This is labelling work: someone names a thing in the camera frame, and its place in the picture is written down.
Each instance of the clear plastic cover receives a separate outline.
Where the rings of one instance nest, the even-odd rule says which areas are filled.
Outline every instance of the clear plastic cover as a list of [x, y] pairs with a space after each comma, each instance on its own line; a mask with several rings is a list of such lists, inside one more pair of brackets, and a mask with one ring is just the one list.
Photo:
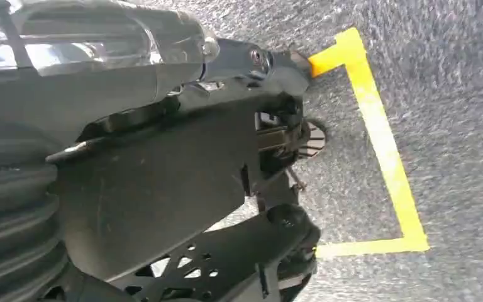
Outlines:
[[[181, 12], [106, 0], [9, 2], [12, 22], [42, 76], [203, 64], [218, 51], [200, 23]], [[5, 32], [0, 26], [0, 69], [16, 68]]]

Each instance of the yellow tape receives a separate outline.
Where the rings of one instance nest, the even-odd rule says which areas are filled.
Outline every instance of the yellow tape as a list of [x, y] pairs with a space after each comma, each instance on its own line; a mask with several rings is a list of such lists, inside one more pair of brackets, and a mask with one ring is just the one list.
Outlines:
[[345, 64], [403, 232], [403, 238], [323, 245], [318, 247], [317, 253], [321, 257], [333, 257], [428, 250], [427, 237], [419, 220], [412, 191], [365, 55], [360, 34], [356, 28], [350, 28], [337, 34], [335, 38], [336, 45], [308, 59], [313, 67], [312, 76], [316, 77]]

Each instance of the cutout holes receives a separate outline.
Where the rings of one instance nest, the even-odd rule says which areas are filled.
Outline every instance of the cutout holes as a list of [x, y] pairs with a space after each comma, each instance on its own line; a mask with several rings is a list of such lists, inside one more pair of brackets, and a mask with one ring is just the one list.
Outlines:
[[45, 294], [45, 299], [51, 299], [55, 301], [65, 301], [65, 292], [61, 286], [57, 286], [49, 290], [47, 294]]
[[201, 277], [201, 269], [196, 267], [184, 275], [185, 279], [194, 279]]
[[141, 269], [137, 270], [134, 275], [138, 277], [154, 277], [153, 269], [151, 266], [144, 266]]
[[180, 260], [179, 260], [179, 265], [177, 266], [178, 269], [180, 269], [181, 267], [185, 266], [186, 264], [192, 262], [192, 259], [191, 258], [188, 258], [188, 257], [181, 257]]
[[125, 292], [131, 296], [139, 293], [142, 290], [141, 286], [127, 286], [125, 287]]
[[169, 256], [165, 256], [151, 264], [151, 271], [155, 277], [160, 277], [164, 273], [170, 259]]

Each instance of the floor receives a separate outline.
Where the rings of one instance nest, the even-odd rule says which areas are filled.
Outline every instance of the floor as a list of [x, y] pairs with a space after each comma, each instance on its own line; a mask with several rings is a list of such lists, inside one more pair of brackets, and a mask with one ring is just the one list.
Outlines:
[[[299, 301], [483, 301], [483, 1], [147, 1], [219, 36], [306, 54], [358, 28], [430, 249], [322, 257]], [[322, 243], [401, 237], [343, 68], [315, 80], [306, 111], [328, 136], [295, 166]]]

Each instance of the screw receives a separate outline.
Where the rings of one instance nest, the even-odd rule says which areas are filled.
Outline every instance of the screw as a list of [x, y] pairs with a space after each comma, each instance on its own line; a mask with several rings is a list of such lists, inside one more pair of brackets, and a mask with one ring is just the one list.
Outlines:
[[296, 206], [281, 204], [267, 212], [267, 219], [271, 223], [282, 225], [285, 228], [294, 227], [304, 220], [305, 213]]
[[201, 47], [201, 51], [206, 59], [206, 62], [211, 62], [219, 54], [219, 45], [216, 39], [208, 36], [204, 39], [204, 44]]
[[259, 50], [255, 49], [251, 51], [251, 59], [253, 60], [253, 64], [261, 66], [264, 62], [264, 55], [262, 55]]

